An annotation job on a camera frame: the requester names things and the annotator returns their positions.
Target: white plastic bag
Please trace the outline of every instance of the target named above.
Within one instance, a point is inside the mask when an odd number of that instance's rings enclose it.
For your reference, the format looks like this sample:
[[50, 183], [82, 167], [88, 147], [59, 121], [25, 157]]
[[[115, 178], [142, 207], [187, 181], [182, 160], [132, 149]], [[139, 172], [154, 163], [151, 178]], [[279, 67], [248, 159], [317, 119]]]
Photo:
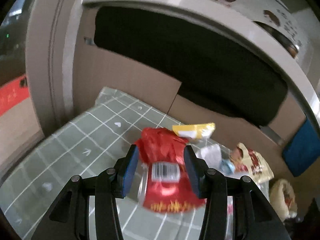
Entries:
[[219, 144], [201, 148], [196, 152], [197, 158], [204, 159], [209, 168], [219, 169], [222, 157]]
[[290, 183], [285, 179], [278, 180], [270, 191], [270, 204], [281, 221], [297, 216], [295, 194]]

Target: blue gripper pad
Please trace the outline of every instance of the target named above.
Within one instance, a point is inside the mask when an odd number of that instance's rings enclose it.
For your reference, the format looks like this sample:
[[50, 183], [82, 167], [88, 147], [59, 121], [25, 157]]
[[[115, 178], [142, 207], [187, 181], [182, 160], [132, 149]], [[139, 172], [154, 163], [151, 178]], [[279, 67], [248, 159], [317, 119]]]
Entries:
[[183, 151], [184, 163], [186, 165], [187, 173], [191, 183], [191, 188], [194, 194], [198, 198], [203, 198], [201, 191], [202, 179], [204, 179], [204, 171], [198, 162], [195, 152], [193, 151], [191, 145], [187, 145]]
[[132, 144], [118, 173], [118, 176], [122, 177], [122, 197], [125, 197], [130, 191], [138, 160], [139, 149], [135, 144]]
[[293, 176], [300, 176], [320, 156], [320, 139], [309, 119], [297, 131], [282, 152]]

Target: gray door frame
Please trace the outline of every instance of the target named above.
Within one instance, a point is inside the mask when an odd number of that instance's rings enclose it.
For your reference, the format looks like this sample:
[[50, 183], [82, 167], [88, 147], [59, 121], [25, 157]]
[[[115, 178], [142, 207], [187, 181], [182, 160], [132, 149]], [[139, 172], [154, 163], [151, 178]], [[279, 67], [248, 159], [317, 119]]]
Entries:
[[[81, 0], [75, 1], [34, 0], [28, 22], [26, 72], [30, 94], [45, 136], [73, 117], [72, 47], [74, 51], [82, 13]], [[63, 85], [68, 87], [68, 93], [65, 92], [67, 97], [64, 97]]]

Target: barcode label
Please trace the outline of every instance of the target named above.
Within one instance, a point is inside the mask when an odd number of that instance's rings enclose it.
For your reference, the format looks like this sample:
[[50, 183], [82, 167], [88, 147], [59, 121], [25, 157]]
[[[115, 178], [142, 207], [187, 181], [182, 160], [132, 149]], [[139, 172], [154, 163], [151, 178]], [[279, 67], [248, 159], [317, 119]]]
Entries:
[[179, 182], [180, 168], [174, 163], [153, 163], [151, 172], [152, 181], [160, 182]]

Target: dark fabric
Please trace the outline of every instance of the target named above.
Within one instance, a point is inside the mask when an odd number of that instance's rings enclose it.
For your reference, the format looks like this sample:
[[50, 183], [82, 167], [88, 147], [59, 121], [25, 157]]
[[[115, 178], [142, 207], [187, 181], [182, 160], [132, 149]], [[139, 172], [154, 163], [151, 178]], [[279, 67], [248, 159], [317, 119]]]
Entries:
[[282, 157], [293, 176], [300, 176], [320, 156], [320, 139], [309, 119], [286, 146]]
[[266, 126], [287, 94], [269, 65], [239, 44], [186, 20], [102, 7], [94, 43], [182, 82], [179, 94], [218, 113]]

